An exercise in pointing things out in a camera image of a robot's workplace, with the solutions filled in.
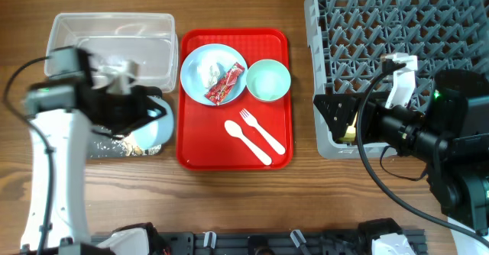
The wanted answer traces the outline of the red strawberry snack wrapper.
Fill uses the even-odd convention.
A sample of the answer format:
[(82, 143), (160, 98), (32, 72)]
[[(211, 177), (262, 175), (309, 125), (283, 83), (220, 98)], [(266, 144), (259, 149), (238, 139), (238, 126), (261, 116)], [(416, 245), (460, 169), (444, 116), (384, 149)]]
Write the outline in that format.
[(205, 94), (205, 97), (215, 105), (222, 104), (244, 71), (245, 68), (240, 63), (234, 63), (226, 74)]

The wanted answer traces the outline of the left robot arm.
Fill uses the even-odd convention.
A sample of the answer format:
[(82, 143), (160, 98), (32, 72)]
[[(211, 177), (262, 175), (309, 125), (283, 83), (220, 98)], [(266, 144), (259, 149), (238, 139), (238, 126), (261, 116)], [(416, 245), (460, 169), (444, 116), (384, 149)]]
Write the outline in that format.
[(168, 116), (153, 87), (135, 82), (136, 65), (90, 65), (78, 47), (61, 47), (44, 58), (56, 72), (31, 85), (20, 118), (31, 134), (33, 171), (22, 254), (151, 254), (160, 240), (149, 224), (115, 233), (102, 247), (91, 244), (85, 209), (85, 167), (96, 127), (104, 137), (125, 137)]

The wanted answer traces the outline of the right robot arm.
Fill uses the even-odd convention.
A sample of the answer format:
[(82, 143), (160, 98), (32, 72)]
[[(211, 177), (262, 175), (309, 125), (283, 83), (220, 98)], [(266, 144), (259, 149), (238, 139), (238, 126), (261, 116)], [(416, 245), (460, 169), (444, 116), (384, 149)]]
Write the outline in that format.
[(334, 140), (356, 124), (358, 150), (385, 142), (400, 156), (422, 160), (430, 192), (446, 215), (460, 254), (488, 252), (488, 78), (449, 69), (434, 78), (425, 113), (388, 105), (388, 92), (315, 95), (313, 104)]

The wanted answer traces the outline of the light blue bowl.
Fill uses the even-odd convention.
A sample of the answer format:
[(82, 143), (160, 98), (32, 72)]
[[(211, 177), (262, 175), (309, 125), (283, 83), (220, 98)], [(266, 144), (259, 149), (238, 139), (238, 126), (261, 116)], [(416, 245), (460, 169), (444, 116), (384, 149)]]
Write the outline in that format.
[(165, 144), (173, 135), (175, 125), (173, 111), (162, 98), (152, 97), (154, 102), (166, 110), (166, 114), (155, 121), (133, 131), (129, 137), (132, 143), (142, 150)]

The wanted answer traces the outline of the yellow plastic cup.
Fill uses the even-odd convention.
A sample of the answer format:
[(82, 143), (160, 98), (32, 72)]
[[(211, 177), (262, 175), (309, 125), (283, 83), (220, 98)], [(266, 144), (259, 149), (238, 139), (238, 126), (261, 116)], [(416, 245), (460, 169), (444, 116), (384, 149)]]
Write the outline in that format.
[(357, 115), (355, 115), (355, 118), (349, 126), (347, 126), (347, 130), (345, 132), (345, 135), (343, 137), (339, 138), (339, 141), (342, 143), (347, 143), (347, 144), (352, 144), (355, 142), (356, 139), (356, 124), (357, 124)]

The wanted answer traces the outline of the rice food leftovers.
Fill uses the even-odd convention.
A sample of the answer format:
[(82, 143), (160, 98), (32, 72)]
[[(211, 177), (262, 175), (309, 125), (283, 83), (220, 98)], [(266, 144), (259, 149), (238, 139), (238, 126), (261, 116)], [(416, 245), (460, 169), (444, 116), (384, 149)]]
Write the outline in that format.
[(92, 140), (89, 143), (86, 158), (146, 157), (157, 155), (161, 151), (161, 145), (144, 150), (124, 140), (102, 139)]

